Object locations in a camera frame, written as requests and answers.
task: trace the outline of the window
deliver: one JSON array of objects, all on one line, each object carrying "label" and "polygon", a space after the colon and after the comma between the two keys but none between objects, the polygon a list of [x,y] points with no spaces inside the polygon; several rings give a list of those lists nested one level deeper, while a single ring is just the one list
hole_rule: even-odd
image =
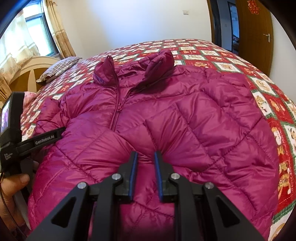
[{"label": "window", "polygon": [[41,56],[58,54],[57,47],[49,31],[41,0],[32,0],[23,9],[29,33]]}]

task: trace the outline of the zipper pull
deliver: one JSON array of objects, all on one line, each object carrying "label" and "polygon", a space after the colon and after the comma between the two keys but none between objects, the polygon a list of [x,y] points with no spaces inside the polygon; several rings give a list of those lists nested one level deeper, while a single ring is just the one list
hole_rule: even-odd
[{"label": "zipper pull", "polygon": [[121,108],[121,103],[118,104],[118,107],[117,107],[117,110],[116,112],[119,112],[119,111],[122,111],[122,108]]}]

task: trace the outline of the bed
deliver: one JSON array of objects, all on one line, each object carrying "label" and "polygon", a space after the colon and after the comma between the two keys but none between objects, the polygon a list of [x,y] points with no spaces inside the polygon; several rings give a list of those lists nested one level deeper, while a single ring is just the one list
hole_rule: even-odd
[{"label": "bed", "polygon": [[13,79],[8,83],[11,91],[39,91],[44,84],[36,83],[36,80],[46,69],[58,61],[57,58],[49,56],[34,56],[16,72]]},{"label": "bed", "polygon": [[137,61],[161,49],[169,49],[175,65],[192,65],[213,68],[219,72],[234,72],[246,75],[254,98],[267,118],[277,142],[280,159],[279,205],[273,218],[269,240],[272,240],[287,221],[296,201],[295,159],[296,159],[296,106],[260,70],[211,42],[197,39],[171,39],[144,42],[110,50],[84,60],[51,83],[43,86],[37,98],[30,103],[21,117],[23,140],[34,131],[41,106],[46,98],[59,100],[76,85],[92,81],[95,65],[111,55],[116,65]]}]

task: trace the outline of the screw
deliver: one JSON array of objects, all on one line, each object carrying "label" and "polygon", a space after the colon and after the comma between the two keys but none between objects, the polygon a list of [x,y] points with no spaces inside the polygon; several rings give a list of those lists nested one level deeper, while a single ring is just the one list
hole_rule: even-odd
[{"label": "screw", "polygon": [[205,187],[206,187],[207,189],[213,189],[214,186],[215,186],[215,185],[214,185],[213,183],[211,183],[211,182],[208,182],[208,183],[205,184]]},{"label": "screw", "polygon": [[112,175],[112,179],[113,180],[119,180],[121,178],[121,175],[119,174],[119,173],[114,173],[113,175]]},{"label": "screw", "polygon": [[77,187],[79,189],[84,189],[84,188],[86,188],[86,186],[87,186],[87,184],[85,182],[80,182],[80,183],[77,184]]},{"label": "screw", "polygon": [[180,178],[180,174],[179,173],[176,173],[176,172],[174,172],[174,173],[172,173],[171,174],[171,179],[174,179],[174,180],[178,180],[179,178]]}]

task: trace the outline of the curtain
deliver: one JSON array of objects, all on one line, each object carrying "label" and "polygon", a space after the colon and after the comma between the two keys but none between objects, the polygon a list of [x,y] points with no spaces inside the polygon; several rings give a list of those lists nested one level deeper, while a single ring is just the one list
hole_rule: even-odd
[{"label": "curtain", "polygon": [[60,55],[63,58],[76,56],[57,10],[57,4],[51,0],[43,0],[43,6],[46,6],[44,8],[45,17]]},{"label": "curtain", "polygon": [[2,102],[11,94],[9,82],[15,73],[33,56],[39,55],[21,11],[0,39],[0,100]]}]

